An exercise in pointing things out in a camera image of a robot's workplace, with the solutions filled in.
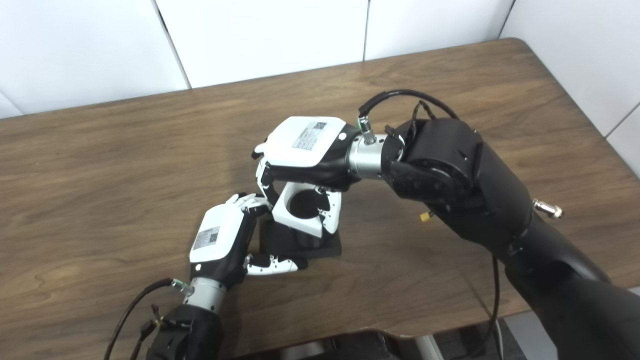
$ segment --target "black base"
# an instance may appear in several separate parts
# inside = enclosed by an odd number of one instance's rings
[[[342,245],[338,231],[333,235],[316,238],[273,221],[260,219],[260,252],[291,258],[320,259],[340,256]]]

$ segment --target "black robotic arm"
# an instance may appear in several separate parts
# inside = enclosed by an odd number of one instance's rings
[[[389,93],[416,95],[394,90],[374,99]],[[453,118],[412,119],[387,133],[382,178],[398,196],[423,202],[461,238],[505,265],[560,360],[640,359],[640,297],[612,285],[535,212],[541,203],[476,131]]]

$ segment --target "black cable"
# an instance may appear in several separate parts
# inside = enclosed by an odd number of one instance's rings
[[[133,310],[133,308],[136,307],[136,305],[140,302],[140,300],[142,300],[143,297],[147,296],[147,294],[149,294],[151,291],[157,290],[159,288],[163,288],[165,286],[171,286],[172,281],[173,279],[170,277],[167,277],[166,279],[158,280],[153,284],[147,286],[144,290],[142,290],[141,293],[138,294],[138,296],[135,299],[133,299],[131,304],[129,304],[127,309],[124,311],[124,314],[122,314],[122,317],[118,322],[118,325],[116,325],[116,329],[113,331],[113,335],[111,335],[111,339],[109,340],[109,345],[107,345],[107,351],[105,351],[104,353],[104,360],[109,360],[109,357],[111,357],[111,351],[113,350],[113,345],[115,345],[116,340],[118,339],[118,335],[120,335],[120,331],[122,330],[122,326],[124,325],[124,322],[127,321],[127,318],[131,314],[131,311]]]
[[[486,330],[484,337],[482,338],[482,342],[480,345],[471,352],[467,352],[464,355],[452,357],[449,360],[460,360],[466,357],[474,357],[476,356],[484,346],[486,345],[487,340],[493,333],[493,328],[495,327],[495,322],[498,320],[498,307],[500,306],[500,273],[498,272],[498,259],[495,256],[491,256],[491,260],[493,263],[493,288],[495,290],[495,295],[493,296],[493,313],[491,314],[491,318],[489,319],[489,328]]]
[[[451,109],[450,107],[448,107],[448,105],[446,105],[444,102],[436,99],[435,97],[433,97],[433,96],[431,96],[429,94],[425,94],[424,92],[420,92],[420,91],[416,91],[416,90],[410,90],[410,89],[397,89],[397,90],[383,91],[380,94],[375,95],[371,99],[367,100],[367,102],[365,102],[361,107],[359,107],[358,111],[360,112],[360,114],[358,115],[358,117],[367,116],[369,114],[369,112],[376,105],[378,105],[379,103],[383,102],[384,100],[389,99],[390,97],[398,96],[398,95],[413,96],[413,97],[417,97],[417,98],[422,99],[422,100],[426,100],[426,101],[430,102],[431,104],[434,104],[435,106],[438,106],[440,109],[442,109],[442,111],[446,112],[447,115],[452,117],[453,119],[459,119],[459,117],[456,114],[456,112],[453,111],[453,109]]]

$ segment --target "qr code label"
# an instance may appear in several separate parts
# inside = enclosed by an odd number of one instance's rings
[[[218,241],[219,232],[220,226],[200,231],[198,235],[196,235],[196,241],[193,244],[193,250],[200,249],[201,247],[215,245]]]
[[[321,121],[310,122],[293,143],[294,149],[311,151],[316,146],[318,139],[324,133],[327,123]]]

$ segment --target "white robotic hand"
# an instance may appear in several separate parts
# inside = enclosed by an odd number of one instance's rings
[[[256,219],[271,210],[267,199],[254,193],[235,194],[209,209],[189,253],[191,277],[210,278],[229,288],[241,282],[244,274],[281,274],[306,268],[303,259],[247,254]]]

